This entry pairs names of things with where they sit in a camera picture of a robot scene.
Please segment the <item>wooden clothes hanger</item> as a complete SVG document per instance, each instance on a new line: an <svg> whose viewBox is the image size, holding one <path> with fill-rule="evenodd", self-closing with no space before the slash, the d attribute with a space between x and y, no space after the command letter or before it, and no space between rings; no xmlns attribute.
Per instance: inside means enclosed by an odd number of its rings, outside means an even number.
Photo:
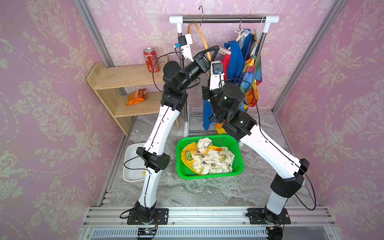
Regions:
<svg viewBox="0 0 384 240"><path fill-rule="evenodd" d="M238 42L238 41L242 38L242 36L243 36L243 31L242 31L242 28L241 28L243 18L244 18L244 16L241 18L240 23L239 23L238 37L236 38L236 41L237 41L237 42Z"/></svg>
<svg viewBox="0 0 384 240"><path fill-rule="evenodd" d="M201 27L201 23L202 23L202 21L203 21L203 19L204 19L204 9L203 9L203 6L200 5L200 6L198 7L198 10L201 10L201 12L202 12L202 19L201 19L201 21L200 21L200 23L199 23L199 26L198 26L196 23L192 23L192 24L189 24L189 25L188 25L188 34L191 34L191 33L192 33L192 26L194 26L194 27L197 29L197 31L198 31L198 33L199 33L199 35L200 35L200 37L201 37L201 40L202 40L202 42L203 42L203 45L204 45L205 49L207 50L207 49L208 49L208 44L207 44L207 41L206 41L206 39L205 39L205 36L204 36L204 34L203 34L203 32L202 32L202 27Z"/></svg>

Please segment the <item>green plastic basket tray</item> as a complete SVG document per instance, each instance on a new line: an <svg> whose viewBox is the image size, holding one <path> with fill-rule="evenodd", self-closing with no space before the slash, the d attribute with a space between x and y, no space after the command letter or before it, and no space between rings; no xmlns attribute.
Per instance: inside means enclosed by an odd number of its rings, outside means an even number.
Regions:
<svg viewBox="0 0 384 240"><path fill-rule="evenodd" d="M235 159L233 162L233 171L226 174L208 174L198 175L192 172L181 160L180 154L184 147L188 144L196 143L201 138L209 138L212 140L213 145L217 147L227 147L234 155ZM177 143L177 172L178 175L185 180L204 179L204 178L216 178L216 177L227 177L236 176L242 173L244 169L243 159L239 150L237 141L229 135L211 135L203 137L187 137L181 139Z"/></svg>

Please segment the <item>orange snack bag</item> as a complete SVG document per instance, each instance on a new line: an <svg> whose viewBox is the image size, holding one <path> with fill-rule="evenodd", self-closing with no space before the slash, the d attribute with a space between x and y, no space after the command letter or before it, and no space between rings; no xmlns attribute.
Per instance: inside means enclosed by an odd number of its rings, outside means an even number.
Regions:
<svg viewBox="0 0 384 240"><path fill-rule="evenodd" d="M126 106L136 105L147 99L147 89L138 89L129 94Z"/></svg>

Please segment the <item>white plastic bin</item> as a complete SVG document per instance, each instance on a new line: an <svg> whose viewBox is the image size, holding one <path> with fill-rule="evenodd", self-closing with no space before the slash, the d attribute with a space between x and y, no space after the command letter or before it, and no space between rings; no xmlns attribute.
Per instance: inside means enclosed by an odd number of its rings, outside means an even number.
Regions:
<svg viewBox="0 0 384 240"><path fill-rule="evenodd" d="M143 182L146 177L145 162L136 153L138 147L145 143L132 144L127 147L123 161L123 179L128 183Z"/></svg>

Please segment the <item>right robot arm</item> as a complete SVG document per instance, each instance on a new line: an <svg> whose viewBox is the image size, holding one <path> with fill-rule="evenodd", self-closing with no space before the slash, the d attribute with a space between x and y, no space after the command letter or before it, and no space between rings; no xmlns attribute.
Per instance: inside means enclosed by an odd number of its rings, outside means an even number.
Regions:
<svg viewBox="0 0 384 240"><path fill-rule="evenodd" d="M302 187L309 161L289 154L262 130L260 123L240 110L246 96L238 85L227 83L215 89L204 87L202 94L203 100L212 106L211 119L222 124L228 135L257 152L276 171L263 216L268 223L282 224L285 205Z"/></svg>

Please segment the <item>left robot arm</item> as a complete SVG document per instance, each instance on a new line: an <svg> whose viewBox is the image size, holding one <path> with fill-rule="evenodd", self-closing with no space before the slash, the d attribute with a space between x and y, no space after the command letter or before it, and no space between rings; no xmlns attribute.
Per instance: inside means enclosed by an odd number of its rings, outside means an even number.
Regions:
<svg viewBox="0 0 384 240"><path fill-rule="evenodd" d="M135 206L120 215L129 225L158 224L156 216L157 190L163 170L169 165L171 157L164 153L166 140L172 125L184 107L188 94L187 88L201 74L207 73L211 62L219 53L219 46L214 46L197 53L191 63L182 68L177 62L164 65L165 83L161 107L151 135L143 147L137 148L137 155L145 162L146 172L143 190Z"/></svg>

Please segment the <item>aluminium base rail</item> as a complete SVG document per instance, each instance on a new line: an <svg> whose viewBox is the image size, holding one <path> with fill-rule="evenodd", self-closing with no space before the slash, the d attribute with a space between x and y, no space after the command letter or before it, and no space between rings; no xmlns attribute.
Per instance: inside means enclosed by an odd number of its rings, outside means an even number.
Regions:
<svg viewBox="0 0 384 240"><path fill-rule="evenodd" d="M92 207L80 240L341 240L326 207L288 206L284 220L270 224L252 207L163 207L148 224L123 207Z"/></svg>

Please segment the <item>blue red white jacket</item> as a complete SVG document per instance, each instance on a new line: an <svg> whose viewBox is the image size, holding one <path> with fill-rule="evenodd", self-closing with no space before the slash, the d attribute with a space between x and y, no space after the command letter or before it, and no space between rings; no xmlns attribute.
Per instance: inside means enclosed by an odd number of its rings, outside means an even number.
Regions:
<svg viewBox="0 0 384 240"><path fill-rule="evenodd" d="M239 79L238 76L243 70L244 57L242 49L237 41L229 41L225 43L225 48L231 51L230 55L226 55L222 60L224 67L224 79L234 81L234 79ZM208 131L210 125L213 121L209 120L209 117L213 115L213 110L211 104L208 100L204 100L204 109L203 109L203 128L205 131Z"/></svg>

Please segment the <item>pink clothespin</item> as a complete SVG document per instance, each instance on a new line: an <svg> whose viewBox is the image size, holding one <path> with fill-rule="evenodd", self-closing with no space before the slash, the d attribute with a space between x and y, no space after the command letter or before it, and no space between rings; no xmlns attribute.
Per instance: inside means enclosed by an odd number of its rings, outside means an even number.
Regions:
<svg viewBox="0 0 384 240"><path fill-rule="evenodd" d="M230 50L227 50L225 48L219 48L219 54L222 54L222 55L231 55L232 52Z"/></svg>

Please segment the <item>yellow white dinosaur jacket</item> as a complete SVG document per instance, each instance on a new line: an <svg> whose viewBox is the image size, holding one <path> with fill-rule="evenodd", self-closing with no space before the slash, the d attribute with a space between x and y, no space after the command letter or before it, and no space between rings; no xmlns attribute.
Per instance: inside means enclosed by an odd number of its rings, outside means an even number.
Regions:
<svg viewBox="0 0 384 240"><path fill-rule="evenodd" d="M180 154L182 162L198 175L226 174L233 171L235 155L227 147L217 147L209 138L188 144Z"/></svg>

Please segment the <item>red soda can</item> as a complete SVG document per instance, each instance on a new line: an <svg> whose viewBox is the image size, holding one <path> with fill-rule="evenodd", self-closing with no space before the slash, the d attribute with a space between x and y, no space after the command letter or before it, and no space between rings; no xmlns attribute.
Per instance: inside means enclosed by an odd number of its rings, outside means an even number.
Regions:
<svg viewBox="0 0 384 240"><path fill-rule="evenodd" d="M150 73L155 73L160 70L158 56L154 48L145 48L143 51L146 65Z"/></svg>

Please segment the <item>rainbow striped jacket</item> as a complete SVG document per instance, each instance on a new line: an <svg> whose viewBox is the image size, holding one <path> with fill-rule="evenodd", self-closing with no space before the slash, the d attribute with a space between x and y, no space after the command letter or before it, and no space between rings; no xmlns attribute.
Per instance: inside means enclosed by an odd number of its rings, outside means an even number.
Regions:
<svg viewBox="0 0 384 240"><path fill-rule="evenodd" d="M219 128L237 140L250 135L251 129L258 125L247 109L257 106L258 85L262 82L261 60L257 55L261 42L246 29L238 43L244 57L243 71L238 75L240 78L233 82L224 79L222 88L217 89L216 97L211 99Z"/></svg>

